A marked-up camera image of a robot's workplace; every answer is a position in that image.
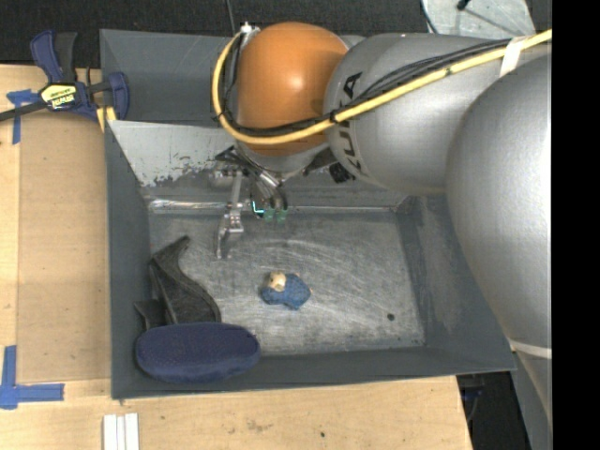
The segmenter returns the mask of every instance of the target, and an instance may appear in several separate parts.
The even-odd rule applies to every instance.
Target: blue cloth
[[[308,285],[296,274],[285,274],[285,288],[278,292],[271,287],[261,289],[261,297],[269,305],[286,305],[294,310],[303,306],[310,298]]]
[[[238,325],[177,323],[141,334],[135,356],[140,368],[157,380],[210,383],[250,370],[261,357],[261,346]]]

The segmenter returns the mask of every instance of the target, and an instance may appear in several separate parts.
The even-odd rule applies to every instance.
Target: sticker
[[[51,84],[39,92],[39,96],[54,111],[64,111],[79,103],[77,87],[71,84]]]

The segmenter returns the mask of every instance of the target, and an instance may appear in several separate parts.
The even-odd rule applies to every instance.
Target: blue tape
[[[19,403],[35,401],[62,401],[64,383],[17,385],[17,346],[4,349],[2,384],[0,384],[0,409],[15,410]]]
[[[34,103],[39,100],[39,95],[31,90],[18,90],[8,92],[7,98],[15,107],[21,107],[24,103]],[[12,124],[12,144],[16,145],[21,141],[21,117],[17,115]]]

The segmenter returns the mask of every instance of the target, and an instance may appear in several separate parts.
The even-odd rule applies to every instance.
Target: blue sponge
[[[244,373],[261,357],[246,328],[220,322],[179,323],[138,337],[135,356],[151,377],[168,383],[210,383]]]

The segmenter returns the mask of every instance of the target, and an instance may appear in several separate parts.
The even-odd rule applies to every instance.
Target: small white object
[[[517,68],[518,58],[521,55],[523,48],[523,42],[527,39],[527,36],[515,37],[506,46],[506,53],[502,59],[502,66],[500,68],[500,76],[503,77],[508,72],[513,71]]]
[[[538,347],[537,345],[530,345],[529,343],[523,343],[516,341],[511,338],[508,339],[513,352],[523,352],[531,356],[538,358],[545,358],[546,360],[552,360],[552,349],[546,347]]]
[[[248,22],[244,22],[244,24],[240,28],[240,31],[243,34],[249,34],[252,31],[252,25],[250,25]]]
[[[102,425],[102,448],[104,450],[140,449],[138,414],[104,415]]]

